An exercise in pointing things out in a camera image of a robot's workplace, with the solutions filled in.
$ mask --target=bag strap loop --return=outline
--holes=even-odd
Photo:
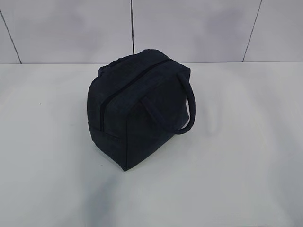
[[[194,125],[196,117],[196,101],[193,89],[190,86],[189,82],[185,79],[185,77],[183,75],[178,74],[178,79],[181,82],[182,87],[184,88],[189,107],[189,122],[184,128],[176,129],[174,126],[169,125],[164,119],[163,115],[147,97],[142,98],[141,103],[144,105],[144,107],[149,112],[154,121],[158,125],[160,125],[164,130],[170,133],[174,133],[176,135],[181,135],[188,132]]]

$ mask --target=zipper track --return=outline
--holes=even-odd
[[[140,74],[138,74],[138,76],[136,76],[133,80],[131,80],[128,84],[126,84],[124,87],[122,87],[120,90],[116,91],[115,93],[111,94],[101,105],[100,107],[100,116],[101,116],[101,121],[100,121],[100,129],[102,132],[104,132],[104,112],[106,109],[106,106],[109,104],[109,102],[114,99],[117,95],[119,95],[121,92],[123,92],[124,90],[126,90],[127,88],[129,88],[132,84],[134,84],[137,80],[139,80],[141,77],[143,77],[146,73],[148,73],[150,70],[152,70],[153,68],[162,65],[164,63],[167,63],[169,61],[172,61],[172,59],[166,59],[164,61],[161,61],[159,63],[153,64],[150,67],[146,68],[145,70],[143,70]]]

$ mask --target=white tile wall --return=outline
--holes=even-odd
[[[242,61],[260,0],[133,0],[136,52],[181,62]]]
[[[245,61],[303,61],[302,12],[302,0],[263,0]]]
[[[0,0],[23,63],[110,62],[132,54],[129,0]]]
[[[13,44],[0,16],[0,64],[19,63]]]

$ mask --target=tile grout line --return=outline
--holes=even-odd
[[[133,42],[133,54],[134,54],[134,17],[133,17],[133,0],[131,0],[131,22],[132,22],[132,42]]]
[[[2,14],[1,9],[0,9],[0,14],[1,14],[2,20],[3,20],[3,22],[4,22],[4,25],[5,25],[5,27],[6,27],[6,30],[7,30],[8,34],[9,34],[9,38],[10,38],[10,40],[11,40],[13,46],[14,46],[14,49],[15,49],[15,52],[16,52],[17,57],[18,57],[18,59],[19,59],[19,62],[20,62],[20,64],[22,64],[22,61],[21,61],[21,59],[20,59],[20,56],[19,56],[18,51],[17,51],[17,49],[16,49],[16,46],[15,46],[15,44],[14,44],[13,38],[12,38],[11,35],[10,35],[9,28],[8,28],[6,22],[5,22],[5,19],[4,19],[4,16],[3,16],[3,14]]]
[[[263,1],[263,0],[260,1],[259,9],[258,9],[258,11],[257,11],[256,19],[255,19],[255,22],[254,22],[254,26],[252,27],[252,30],[251,30],[251,33],[250,33],[250,38],[249,38],[249,40],[248,40],[248,43],[247,43],[247,46],[246,46],[246,50],[245,50],[245,53],[244,53],[244,57],[243,57],[242,62],[244,62],[244,60],[245,60],[245,56],[246,56],[246,53],[247,53],[247,50],[248,50],[248,46],[249,46],[249,44],[250,44],[250,40],[251,40],[251,37],[252,37],[252,33],[253,33],[254,29],[255,29],[255,25],[256,25],[256,22],[257,22],[257,18],[258,18],[260,9],[261,9],[262,1]]]

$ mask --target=bag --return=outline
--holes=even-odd
[[[101,67],[87,101],[89,131],[96,146],[126,171],[173,135],[189,131],[196,115],[189,75],[190,68],[157,50]]]

